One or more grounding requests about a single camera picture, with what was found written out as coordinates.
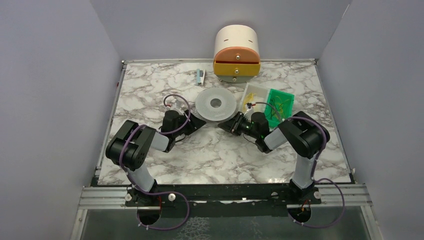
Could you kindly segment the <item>white plastic cable spool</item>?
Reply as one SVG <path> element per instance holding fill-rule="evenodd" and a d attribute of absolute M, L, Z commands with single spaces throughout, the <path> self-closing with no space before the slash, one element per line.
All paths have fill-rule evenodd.
<path fill-rule="evenodd" d="M 236 112 L 237 100 L 226 88 L 211 87 L 197 95 L 195 109 L 202 118 L 208 121 L 226 121 Z"/>

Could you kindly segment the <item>white plastic bin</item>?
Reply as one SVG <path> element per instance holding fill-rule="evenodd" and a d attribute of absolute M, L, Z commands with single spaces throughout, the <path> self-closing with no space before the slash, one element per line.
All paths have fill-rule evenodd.
<path fill-rule="evenodd" d="M 239 101 L 238 110 L 245 113 L 246 103 L 267 102 L 270 91 L 271 89 L 269 87 L 247 83 Z"/>

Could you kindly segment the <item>green plastic bin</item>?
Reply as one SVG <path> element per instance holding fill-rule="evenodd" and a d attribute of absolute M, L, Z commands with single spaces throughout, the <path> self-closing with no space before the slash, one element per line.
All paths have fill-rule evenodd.
<path fill-rule="evenodd" d="M 282 120 L 292 116 L 292 108 L 295 101 L 295 96 L 291 93 L 283 92 L 276 89 L 271 89 L 267 103 L 274 107 Z M 275 128 L 281 122 L 273 110 L 273 108 L 266 105 L 264 114 L 268 120 L 269 127 Z"/>

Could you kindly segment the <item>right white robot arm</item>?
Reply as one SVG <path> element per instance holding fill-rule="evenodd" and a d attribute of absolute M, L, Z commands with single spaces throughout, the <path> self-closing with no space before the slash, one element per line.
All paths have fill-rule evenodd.
<path fill-rule="evenodd" d="M 289 143 L 297 154 L 295 170 L 289 181 L 290 197 L 300 200 L 312 192 L 317 161 L 330 140 L 328 130 L 303 111 L 280 122 L 271 130 L 263 112 L 254 112 L 250 119 L 238 112 L 218 127 L 232 135 L 247 135 L 262 153 L 268 154 Z"/>

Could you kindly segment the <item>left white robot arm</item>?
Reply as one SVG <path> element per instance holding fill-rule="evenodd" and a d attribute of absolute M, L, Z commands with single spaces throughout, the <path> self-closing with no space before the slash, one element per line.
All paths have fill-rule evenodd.
<path fill-rule="evenodd" d="M 189 136 L 207 122 L 188 109 L 183 113 L 167 110 L 160 130 L 126 120 L 109 141 L 105 157 L 124 170 L 134 188 L 145 195 L 156 195 L 157 181 L 145 163 L 150 149 L 168 153 L 180 136 Z"/>

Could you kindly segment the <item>small teal white clip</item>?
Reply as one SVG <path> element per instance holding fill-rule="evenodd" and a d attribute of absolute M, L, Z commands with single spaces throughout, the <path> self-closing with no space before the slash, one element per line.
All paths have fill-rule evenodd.
<path fill-rule="evenodd" d="M 204 69 L 198 68 L 196 70 L 196 84 L 198 86 L 203 86 L 205 81 L 206 71 Z"/>

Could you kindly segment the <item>cream mini drawer cabinet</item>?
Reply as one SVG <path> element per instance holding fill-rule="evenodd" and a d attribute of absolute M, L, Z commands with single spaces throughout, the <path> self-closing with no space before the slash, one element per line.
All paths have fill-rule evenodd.
<path fill-rule="evenodd" d="M 258 36 L 254 29 L 241 24 L 220 29 L 214 42 L 213 72 L 220 81 L 246 83 L 261 69 Z"/>

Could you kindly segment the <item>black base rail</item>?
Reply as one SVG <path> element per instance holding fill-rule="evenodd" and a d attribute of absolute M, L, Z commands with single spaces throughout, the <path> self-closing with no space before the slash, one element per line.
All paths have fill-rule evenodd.
<path fill-rule="evenodd" d="M 290 183 L 159 184 L 159 195 L 131 186 L 86 187 L 80 205 L 94 210 L 135 210 L 144 222 L 185 217 L 284 217 L 290 211 L 308 216 L 321 201 L 319 189 Z"/>

